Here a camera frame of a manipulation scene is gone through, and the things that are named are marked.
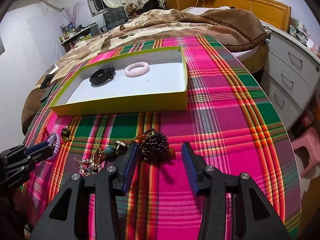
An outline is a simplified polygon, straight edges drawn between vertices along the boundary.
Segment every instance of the blue gripper pad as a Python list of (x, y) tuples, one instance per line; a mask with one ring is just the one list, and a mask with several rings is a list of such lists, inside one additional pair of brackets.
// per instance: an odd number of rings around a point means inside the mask
[(210, 180), (205, 177), (203, 172), (206, 166), (204, 158), (195, 155), (189, 142), (182, 144), (181, 153), (192, 191), (197, 196), (205, 195), (204, 192), (210, 188)]
[(48, 142), (41, 142), (41, 143), (38, 143), (34, 146), (31, 146), (31, 147), (27, 148), (26, 156), (29, 156), (30, 154), (32, 154), (38, 150), (41, 150), (42, 148), (47, 147), (48, 145), (49, 145)]
[(137, 166), (140, 149), (136, 142), (132, 142), (125, 155), (119, 156), (114, 165), (118, 168), (117, 179), (113, 183), (113, 189), (120, 196), (125, 196), (130, 190), (134, 171)]
[(136, 143), (134, 148), (132, 149), (132, 153), (130, 155), (129, 162), (128, 162), (127, 167), (124, 171), (124, 184), (122, 187), (122, 191), (124, 192), (124, 194), (127, 194), (130, 190), (134, 171), (137, 166), (139, 151), (140, 150), (139, 150), (138, 144)]

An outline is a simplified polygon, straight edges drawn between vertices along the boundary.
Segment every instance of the black chair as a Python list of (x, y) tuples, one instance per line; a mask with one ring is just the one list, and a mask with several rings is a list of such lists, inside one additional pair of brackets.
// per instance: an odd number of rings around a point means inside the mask
[(111, 9), (103, 14), (106, 25), (100, 28), (101, 32), (108, 32), (128, 21), (123, 7)]

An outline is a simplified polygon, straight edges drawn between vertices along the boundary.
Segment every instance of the amber bead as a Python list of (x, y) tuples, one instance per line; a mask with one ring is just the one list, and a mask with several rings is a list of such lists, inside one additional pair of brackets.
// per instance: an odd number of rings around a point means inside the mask
[(137, 135), (137, 139), (140, 141), (140, 142), (142, 142), (142, 141), (144, 141), (145, 139), (146, 139), (146, 134), (145, 133), (140, 133), (140, 134), (138, 134)]
[(171, 159), (175, 159), (176, 158), (176, 152), (173, 148), (169, 149), (169, 154), (170, 154), (170, 158)]
[(163, 153), (162, 157), (163, 157), (164, 159), (166, 159), (166, 158), (170, 158), (169, 150), (168, 150), (168, 151), (164, 151), (164, 153)]

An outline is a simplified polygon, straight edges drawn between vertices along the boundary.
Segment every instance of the jewelry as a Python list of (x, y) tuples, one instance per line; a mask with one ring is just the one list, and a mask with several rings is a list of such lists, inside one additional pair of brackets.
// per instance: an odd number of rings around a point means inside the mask
[(83, 162), (84, 161), (80, 161), (79, 159), (75, 158), (75, 161), (76, 163), (78, 163), (78, 165), (80, 166), (80, 170), (81, 170), (81, 173), (84, 175), (84, 176), (89, 176), (89, 175), (94, 175), (94, 174), (97, 174), (95, 171), (93, 171), (92, 169), (90, 169), (88, 167), (88, 165), (84, 165)]
[(60, 151), (60, 144), (61, 144), (61, 139), (60, 139), (60, 136), (58, 134), (56, 134), (55, 132), (53, 132), (49, 138), (47, 139), (47, 142), (49, 143), (49, 147), (54, 147), (54, 150), (53, 150), (53, 154), (51, 157), (47, 158), (48, 161), (53, 161), (59, 151)]
[(114, 140), (112, 144), (109, 144), (105, 149), (104, 149), (104, 154), (106, 158), (114, 158), (117, 155), (123, 155), (126, 154), (128, 151), (128, 146), (119, 140)]
[(175, 150), (169, 148), (167, 137), (163, 133), (157, 132), (154, 128), (138, 134), (133, 140), (139, 145), (142, 159), (149, 163), (152, 161), (160, 162), (169, 158), (175, 159), (176, 157)]
[[(132, 69), (136, 67), (143, 67), (134, 71), (131, 71)], [(143, 74), (147, 73), (150, 70), (150, 66), (147, 62), (137, 62), (130, 64), (124, 69), (124, 74), (127, 77), (139, 77), (142, 76)]]
[(104, 67), (96, 71), (89, 78), (89, 81), (92, 85), (100, 85), (103, 82), (112, 79), (115, 74), (115, 68), (113, 66)]
[(66, 126), (65, 128), (62, 128), (62, 130), (61, 130), (61, 139), (64, 142), (70, 142), (71, 141), (71, 131), (70, 131), (68, 126)]
[(102, 170), (102, 162), (105, 160), (105, 154), (102, 149), (97, 149), (90, 159), (78, 160), (74, 158), (80, 166), (81, 173), (84, 176), (94, 175)]

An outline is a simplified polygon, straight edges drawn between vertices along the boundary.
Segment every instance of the pink stool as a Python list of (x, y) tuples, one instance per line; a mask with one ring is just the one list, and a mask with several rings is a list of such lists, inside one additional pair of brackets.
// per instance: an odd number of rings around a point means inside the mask
[(304, 178), (308, 172), (320, 163), (320, 139), (318, 133), (313, 127), (310, 127), (291, 144), (294, 150), (303, 146), (308, 150), (310, 156), (309, 165), (300, 174)]

